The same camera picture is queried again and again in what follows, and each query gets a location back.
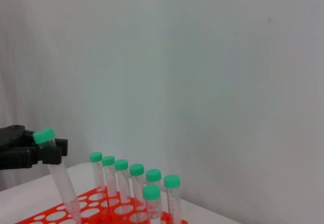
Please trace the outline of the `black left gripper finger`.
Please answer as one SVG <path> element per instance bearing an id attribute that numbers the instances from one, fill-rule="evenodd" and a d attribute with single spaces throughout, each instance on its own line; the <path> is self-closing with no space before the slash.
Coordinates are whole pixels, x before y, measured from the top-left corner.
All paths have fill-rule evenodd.
<path id="1" fill-rule="evenodd" d="M 59 147 L 47 146 L 41 149 L 43 164 L 61 164 L 62 150 Z"/>
<path id="2" fill-rule="evenodd" d="M 62 156 L 68 154 L 68 139 L 55 139 L 56 146 L 61 149 Z"/>

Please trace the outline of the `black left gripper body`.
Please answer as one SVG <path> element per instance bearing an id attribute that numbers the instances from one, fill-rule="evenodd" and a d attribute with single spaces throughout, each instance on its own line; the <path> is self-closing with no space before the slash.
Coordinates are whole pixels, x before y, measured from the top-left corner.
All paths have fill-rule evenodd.
<path id="1" fill-rule="evenodd" d="M 41 161 L 33 133 L 23 125 L 1 128 L 1 170 L 31 168 Z"/>

